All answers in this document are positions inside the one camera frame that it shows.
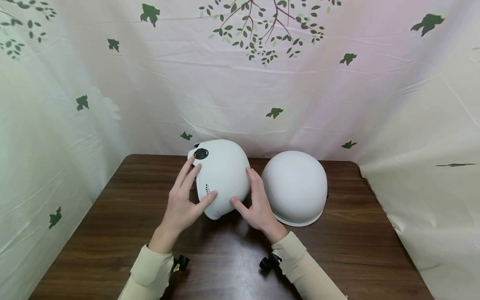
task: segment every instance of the beige sleeve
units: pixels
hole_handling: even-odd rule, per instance
[[[172,266],[172,253],[159,254],[143,246],[118,300],[160,299],[168,287]]]
[[[283,275],[295,285],[303,300],[347,299],[293,232],[273,244],[272,249],[282,259]]]

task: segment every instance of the black plastic clip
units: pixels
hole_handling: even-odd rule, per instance
[[[270,270],[272,270],[275,266],[280,265],[282,262],[282,259],[278,256],[276,256],[273,253],[270,253],[268,257],[264,257],[262,261],[260,262],[260,268],[268,273]]]
[[[185,257],[183,255],[180,255],[178,259],[173,258],[173,266],[170,272],[174,273],[177,271],[185,271],[188,266],[188,262],[190,259],[188,257]]]

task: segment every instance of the helmet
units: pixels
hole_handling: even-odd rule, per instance
[[[246,167],[250,166],[242,148],[229,140],[212,140],[195,144],[188,152],[188,158],[195,157],[193,164],[202,163],[197,175],[197,192],[200,201],[213,190],[218,195],[205,209],[205,214],[217,220],[234,207],[230,198],[235,196],[243,201],[250,190]]]
[[[272,211],[280,222],[307,226],[322,214],[327,176],[312,156],[299,151],[277,154],[265,166],[262,179]]]

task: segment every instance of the fabric backdrop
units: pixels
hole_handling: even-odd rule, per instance
[[[475,299],[479,12],[0,0],[0,298],[28,298],[126,155],[226,138],[358,162],[434,296]]]

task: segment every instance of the brown tabletop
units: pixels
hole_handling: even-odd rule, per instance
[[[167,207],[184,156],[125,158],[30,297],[115,300],[140,248]],[[250,159],[259,173],[267,159]],[[295,232],[349,300],[433,299],[382,208],[351,162],[324,161],[330,197],[318,221]],[[191,192],[191,199],[197,199]],[[202,215],[183,232],[174,255],[190,258],[162,299],[300,299],[280,272],[259,262],[271,251],[237,212]]]

